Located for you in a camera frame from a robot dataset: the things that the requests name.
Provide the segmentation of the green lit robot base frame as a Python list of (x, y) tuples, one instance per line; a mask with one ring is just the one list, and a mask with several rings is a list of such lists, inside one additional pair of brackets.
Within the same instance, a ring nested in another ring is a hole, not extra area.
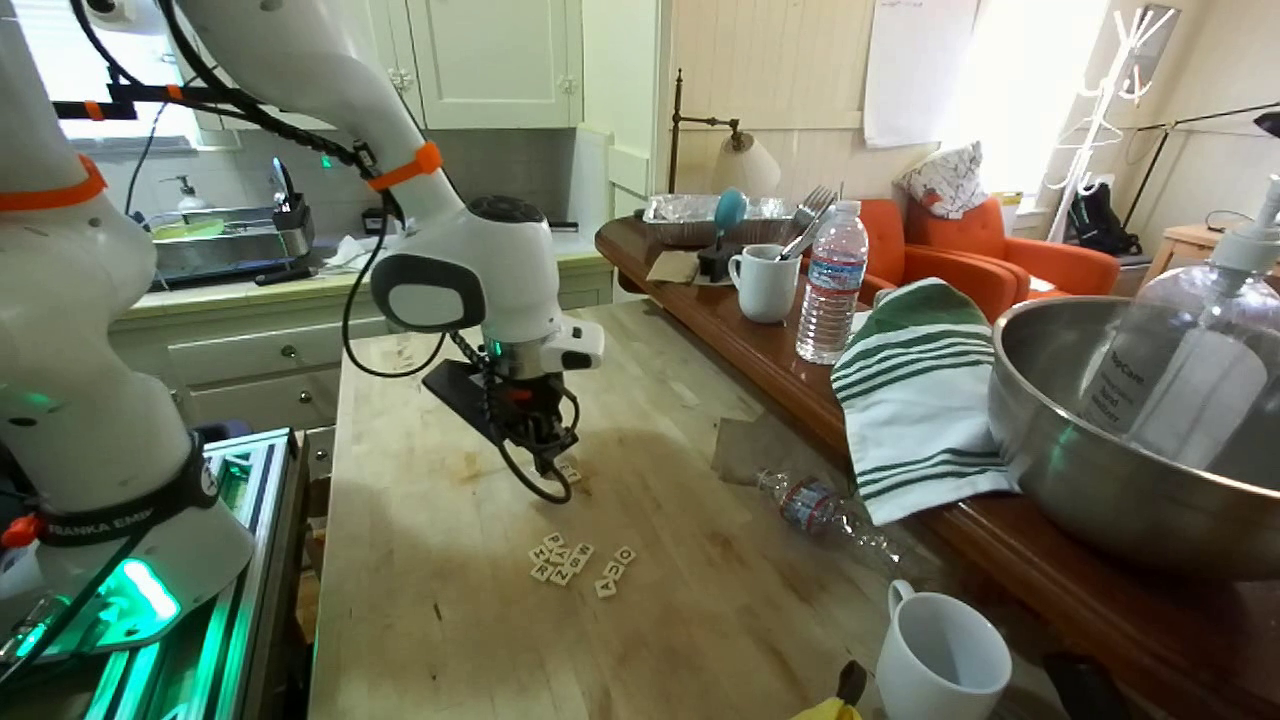
[(0, 687), (0, 720), (271, 720), (286, 709), (304, 481), (286, 433), (205, 448), (237, 549), (174, 565), (130, 551), (45, 655)]

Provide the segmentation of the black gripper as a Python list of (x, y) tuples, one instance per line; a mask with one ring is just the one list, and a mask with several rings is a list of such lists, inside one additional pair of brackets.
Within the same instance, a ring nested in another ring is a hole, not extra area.
[(508, 379), (485, 362), (438, 360), (422, 386), (491, 445), (536, 455), (544, 481), (563, 481), (558, 455), (574, 445), (578, 404), (558, 377)]

